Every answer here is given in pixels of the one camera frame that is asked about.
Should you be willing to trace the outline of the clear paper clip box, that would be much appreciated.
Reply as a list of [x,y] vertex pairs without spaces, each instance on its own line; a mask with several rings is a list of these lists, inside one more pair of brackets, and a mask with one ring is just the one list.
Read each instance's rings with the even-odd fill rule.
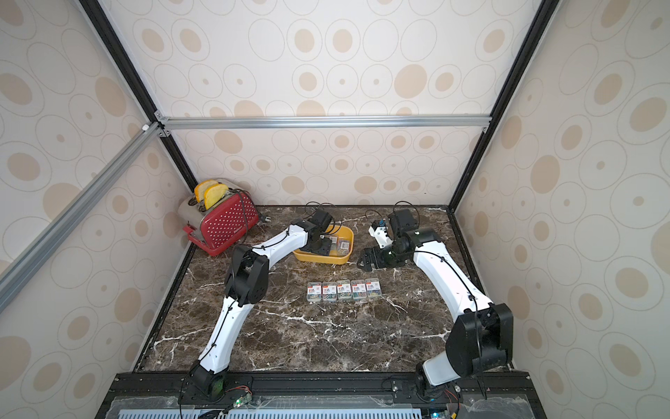
[[352,300],[352,286],[347,280],[342,280],[337,283],[338,300]]
[[307,301],[310,303],[319,303],[322,300],[322,283],[309,282],[306,293]]
[[354,301],[367,299],[366,281],[354,280],[351,282],[352,298]]
[[380,298],[382,296],[380,281],[378,279],[367,279],[366,293],[369,299]]
[[323,282],[321,286],[322,290],[322,300],[324,302],[337,302],[338,301],[338,291],[337,284],[335,282]]

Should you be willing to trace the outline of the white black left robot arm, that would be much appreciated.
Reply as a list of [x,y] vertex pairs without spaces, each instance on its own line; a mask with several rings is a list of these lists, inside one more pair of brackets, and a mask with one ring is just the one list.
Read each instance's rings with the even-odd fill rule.
[[289,224],[281,233],[260,244],[234,248],[224,283],[224,300],[206,347],[188,375],[209,399],[224,393],[230,356],[249,312],[267,293],[270,269],[296,250],[320,250],[333,217],[318,211],[307,219]]

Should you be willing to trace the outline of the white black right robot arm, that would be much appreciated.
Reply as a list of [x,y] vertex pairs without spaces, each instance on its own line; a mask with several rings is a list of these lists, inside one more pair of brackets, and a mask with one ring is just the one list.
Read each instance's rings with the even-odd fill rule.
[[511,362],[511,309],[504,303],[493,303],[467,278],[434,230],[389,234],[385,225],[374,223],[368,232],[377,244],[362,251],[359,269],[371,272],[413,261],[430,279],[452,316],[454,324],[445,349],[420,365],[419,382],[437,387]]

